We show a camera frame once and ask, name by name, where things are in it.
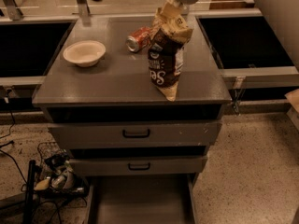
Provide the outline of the brown chip bag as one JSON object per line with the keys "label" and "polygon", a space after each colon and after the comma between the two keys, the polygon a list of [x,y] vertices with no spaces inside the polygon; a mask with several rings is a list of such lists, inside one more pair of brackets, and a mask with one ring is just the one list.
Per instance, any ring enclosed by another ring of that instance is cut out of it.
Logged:
{"label": "brown chip bag", "polygon": [[148,63],[152,84],[171,102],[176,100],[184,65],[183,51],[192,29],[180,14],[156,10],[149,39]]}

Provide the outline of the grey drawer cabinet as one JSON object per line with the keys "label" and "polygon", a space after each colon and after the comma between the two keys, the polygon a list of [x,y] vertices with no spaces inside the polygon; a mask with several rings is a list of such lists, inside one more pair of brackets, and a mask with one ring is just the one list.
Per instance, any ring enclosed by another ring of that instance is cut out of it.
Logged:
{"label": "grey drawer cabinet", "polygon": [[[127,34],[149,22],[147,17],[96,18],[90,27],[75,25],[69,42],[95,38],[104,42],[107,53],[91,68],[55,61],[33,99],[50,124],[221,122],[231,98],[201,31],[194,31],[184,50],[177,98],[170,102],[150,82],[146,52],[132,54],[124,45]],[[206,157],[210,145],[63,149],[71,160]]]}

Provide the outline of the grey top drawer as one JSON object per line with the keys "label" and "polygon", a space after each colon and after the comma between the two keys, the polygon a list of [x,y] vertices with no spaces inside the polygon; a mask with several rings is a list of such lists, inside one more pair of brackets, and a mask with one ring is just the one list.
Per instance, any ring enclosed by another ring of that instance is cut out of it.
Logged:
{"label": "grey top drawer", "polygon": [[221,123],[51,124],[50,133],[65,149],[186,147],[213,144]]}

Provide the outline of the grey middle drawer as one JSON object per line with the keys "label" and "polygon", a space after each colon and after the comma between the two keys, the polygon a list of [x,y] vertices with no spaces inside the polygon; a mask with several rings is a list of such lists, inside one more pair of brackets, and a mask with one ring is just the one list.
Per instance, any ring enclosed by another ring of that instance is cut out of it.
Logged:
{"label": "grey middle drawer", "polygon": [[205,156],[72,159],[71,167],[81,176],[199,174]]}

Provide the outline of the grey open bottom drawer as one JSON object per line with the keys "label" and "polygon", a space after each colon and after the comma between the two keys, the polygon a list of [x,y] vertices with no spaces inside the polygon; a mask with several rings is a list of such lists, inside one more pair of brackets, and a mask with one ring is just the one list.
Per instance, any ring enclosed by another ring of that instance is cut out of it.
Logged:
{"label": "grey open bottom drawer", "polygon": [[92,180],[84,224],[198,224],[188,175]]}

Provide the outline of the red soda can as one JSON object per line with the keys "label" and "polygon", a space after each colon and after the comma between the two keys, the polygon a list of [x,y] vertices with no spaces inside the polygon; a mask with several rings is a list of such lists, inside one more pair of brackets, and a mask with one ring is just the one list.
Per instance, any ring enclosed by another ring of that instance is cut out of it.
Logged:
{"label": "red soda can", "polygon": [[148,45],[149,41],[150,28],[144,26],[128,35],[126,39],[126,45],[131,52],[139,52]]}

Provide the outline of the wooden box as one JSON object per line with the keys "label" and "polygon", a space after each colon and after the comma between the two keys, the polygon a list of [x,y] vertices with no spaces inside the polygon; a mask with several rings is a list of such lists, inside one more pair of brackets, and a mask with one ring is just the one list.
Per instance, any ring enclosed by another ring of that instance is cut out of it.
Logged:
{"label": "wooden box", "polygon": [[243,0],[211,0],[210,9],[233,9],[233,8],[253,8],[254,2],[245,2]]}

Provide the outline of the white paper bowl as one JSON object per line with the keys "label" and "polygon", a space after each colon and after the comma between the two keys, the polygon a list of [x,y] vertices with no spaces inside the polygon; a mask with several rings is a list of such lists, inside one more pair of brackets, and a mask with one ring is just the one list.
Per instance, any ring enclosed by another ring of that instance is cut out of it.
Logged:
{"label": "white paper bowl", "polygon": [[68,46],[63,56],[79,67],[91,67],[96,65],[105,53],[106,47],[101,42],[85,40]]}

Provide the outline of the cardboard box right edge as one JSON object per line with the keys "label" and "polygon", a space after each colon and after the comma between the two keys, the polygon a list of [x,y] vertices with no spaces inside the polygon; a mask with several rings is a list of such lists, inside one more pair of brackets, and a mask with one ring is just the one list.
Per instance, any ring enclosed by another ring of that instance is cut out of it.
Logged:
{"label": "cardboard box right edge", "polygon": [[299,89],[290,91],[285,95],[291,108],[287,112],[287,116],[292,121],[295,128],[299,131]]}

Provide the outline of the metal post centre left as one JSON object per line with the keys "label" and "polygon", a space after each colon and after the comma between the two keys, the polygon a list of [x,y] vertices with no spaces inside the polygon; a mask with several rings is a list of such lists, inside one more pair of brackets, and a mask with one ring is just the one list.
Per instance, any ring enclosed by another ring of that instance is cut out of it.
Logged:
{"label": "metal post centre left", "polygon": [[90,15],[90,10],[88,7],[87,0],[77,0],[78,13],[81,17],[88,17]]}

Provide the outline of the metal post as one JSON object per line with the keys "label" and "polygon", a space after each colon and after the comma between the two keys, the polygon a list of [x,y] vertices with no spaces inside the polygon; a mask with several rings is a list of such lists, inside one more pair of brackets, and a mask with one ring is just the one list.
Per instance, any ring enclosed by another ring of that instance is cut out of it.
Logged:
{"label": "metal post", "polygon": [[77,0],[78,13],[81,17],[88,17],[90,15],[90,10],[88,7],[87,0]]}
{"label": "metal post", "polygon": [[15,0],[3,0],[7,9],[9,18],[13,21],[20,21],[23,18],[21,10],[18,8]]}

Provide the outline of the metal post far left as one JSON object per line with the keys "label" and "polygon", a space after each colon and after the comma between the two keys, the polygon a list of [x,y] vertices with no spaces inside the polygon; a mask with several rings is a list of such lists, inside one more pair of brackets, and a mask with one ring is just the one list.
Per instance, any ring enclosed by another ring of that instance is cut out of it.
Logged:
{"label": "metal post far left", "polygon": [[9,18],[13,21],[20,21],[23,18],[21,10],[18,8],[15,0],[3,0],[7,9]]}

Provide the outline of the black stand post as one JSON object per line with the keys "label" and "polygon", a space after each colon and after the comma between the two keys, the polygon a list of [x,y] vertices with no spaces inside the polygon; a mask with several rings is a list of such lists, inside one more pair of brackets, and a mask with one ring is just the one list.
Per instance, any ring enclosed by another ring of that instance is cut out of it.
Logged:
{"label": "black stand post", "polygon": [[32,221],[35,174],[36,174],[36,161],[30,160],[28,175],[27,175],[27,185],[25,191],[25,202],[24,202],[24,209],[23,209],[22,224],[31,224]]}

